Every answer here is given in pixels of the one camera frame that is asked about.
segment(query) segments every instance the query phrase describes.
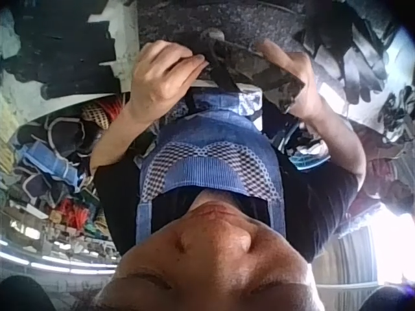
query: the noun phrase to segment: red fabric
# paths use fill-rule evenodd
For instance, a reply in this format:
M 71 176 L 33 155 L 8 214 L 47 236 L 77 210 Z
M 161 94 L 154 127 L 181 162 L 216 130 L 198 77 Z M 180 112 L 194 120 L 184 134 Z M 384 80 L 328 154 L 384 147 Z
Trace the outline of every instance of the red fabric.
M 122 95 L 100 98 L 96 103 L 105 111 L 110 122 L 114 121 L 123 110 Z
M 64 199 L 56 208 L 62 214 L 62 220 L 68 227 L 81 230 L 88 219 L 89 210 L 82 205 L 77 205 L 71 199 Z

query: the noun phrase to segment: black shirt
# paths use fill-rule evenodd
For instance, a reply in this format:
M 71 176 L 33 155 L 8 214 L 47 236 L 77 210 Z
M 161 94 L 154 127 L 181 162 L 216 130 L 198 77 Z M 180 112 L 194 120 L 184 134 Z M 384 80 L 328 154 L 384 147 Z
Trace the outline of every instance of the black shirt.
M 284 189 L 286 239 L 311 262 L 355 199 L 357 178 L 331 162 L 300 172 L 287 156 L 276 154 Z M 124 254 L 136 243 L 139 169 L 132 155 L 99 167 L 94 182 L 114 244 Z M 202 190 L 181 187 L 154 199 L 152 231 L 183 216 Z M 235 199 L 244 213 L 267 223 L 266 201 L 241 195 Z M 166 210 L 166 203 L 173 208 Z

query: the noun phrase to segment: lip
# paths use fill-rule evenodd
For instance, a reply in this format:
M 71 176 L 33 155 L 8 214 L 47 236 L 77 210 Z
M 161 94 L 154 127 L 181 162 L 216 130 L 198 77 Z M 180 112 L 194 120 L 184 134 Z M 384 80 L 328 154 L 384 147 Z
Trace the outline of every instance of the lip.
M 223 205 L 222 202 L 206 202 L 203 203 L 201 206 L 197 207 L 193 211 L 189 213 L 189 217 L 200 217 L 200 216 L 206 216 L 211 214 L 222 214 L 222 215 L 228 215 L 228 216 L 238 216 L 238 213 L 234 211 L 233 207 L 228 207 Z

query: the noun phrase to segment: black sleeve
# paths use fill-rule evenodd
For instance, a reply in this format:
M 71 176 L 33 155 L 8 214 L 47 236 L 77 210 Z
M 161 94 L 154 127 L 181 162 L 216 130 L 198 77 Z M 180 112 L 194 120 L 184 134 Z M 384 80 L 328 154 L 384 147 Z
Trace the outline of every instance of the black sleeve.
M 117 251 L 124 255 L 136 244 L 136 214 L 139 203 L 139 169 L 132 155 L 95 172 L 101 207 Z
M 320 252 L 357 195 L 357 178 L 332 162 L 300 172 L 277 152 L 287 240 L 308 261 Z

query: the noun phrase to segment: forearm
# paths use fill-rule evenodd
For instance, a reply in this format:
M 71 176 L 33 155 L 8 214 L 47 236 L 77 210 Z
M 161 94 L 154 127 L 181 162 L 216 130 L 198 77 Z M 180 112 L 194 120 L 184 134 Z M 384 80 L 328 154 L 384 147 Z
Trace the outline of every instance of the forearm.
M 305 122 L 324 140 L 332 162 L 356 175 L 360 189 L 366 175 L 366 156 L 356 133 L 325 101 L 319 114 Z
M 136 122 L 127 104 L 93 149 L 89 165 L 91 174 L 94 175 L 98 167 L 118 162 L 132 141 L 149 126 Z

